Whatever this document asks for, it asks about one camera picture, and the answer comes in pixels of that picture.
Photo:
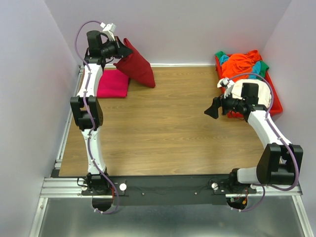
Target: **red tray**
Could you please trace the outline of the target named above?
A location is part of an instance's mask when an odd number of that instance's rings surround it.
[[[218,80],[220,80],[220,79],[224,78],[223,73],[222,73],[222,68],[219,64],[219,59],[216,56],[215,56],[215,60],[216,60],[216,71],[217,71],[217,75],[218,75]],[[272,87],[272,91],[273,91],[273,95],[274,95],[274,102],[273,102],[272,108],[270,110],[270,114],[271,114],[271,116],[280,114],[283,112],[283,108],[282,108],[280,100],[278,99],[275,87],[273,86],[272,80],[271,80],[268,72],[266,72],[265,79]],[[225,89],[223,87],[221,87],[221,90],[222,90],[222,93],[224,93]],[[232,113],[228,113],[227,117],[229,117],[229,118],[242,118],[243,116],[240,113],[232,112]]]

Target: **white knob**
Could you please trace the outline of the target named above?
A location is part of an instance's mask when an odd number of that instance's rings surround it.
[[[119,189],[120,189],[121,191],[125,191],[126,188],[127,188],[127,186],[126,186],[125,183],[122,183],[122,184],[119,185]]]

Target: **green cloth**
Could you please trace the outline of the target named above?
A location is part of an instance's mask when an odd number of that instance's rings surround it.
[[[219,51],[218,53],[215,54],[215,56],[218,58],[218,60],[223,56],[226,55],[223,51]]]
[[[261,63],[261,68],[260,68],[260,73],[259,75],[262,76],[263,78],[266,76],[266,71],[269,69],[269,66],[262,60],[260,60]]]

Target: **teal cloth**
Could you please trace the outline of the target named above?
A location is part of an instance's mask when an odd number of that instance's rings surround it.
[[[229,59],[229,57],[224,54],[220,59],[219,59],[219,65],[223,65],[223,63],[225,63],[227,60]]]
[[[261,70],[261,62],[258,61],[255,63],[255,65],[253,65],[252,67],[252,73],[256,73],[259,74]],[[257,79],[255,75],[249,75],[249,79]]]

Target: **orange cloth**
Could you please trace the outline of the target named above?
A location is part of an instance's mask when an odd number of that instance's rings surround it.
[[[257,61],[261,60],[260,54],[257,50],[248,52],[247,54],[235,53],[223,63],[222,72],[223,77],[231,78],[241,73],[252,72],[252,67]],[[233,79],[234,82],[240,79],[246,79],[249,75],[244,75]]]

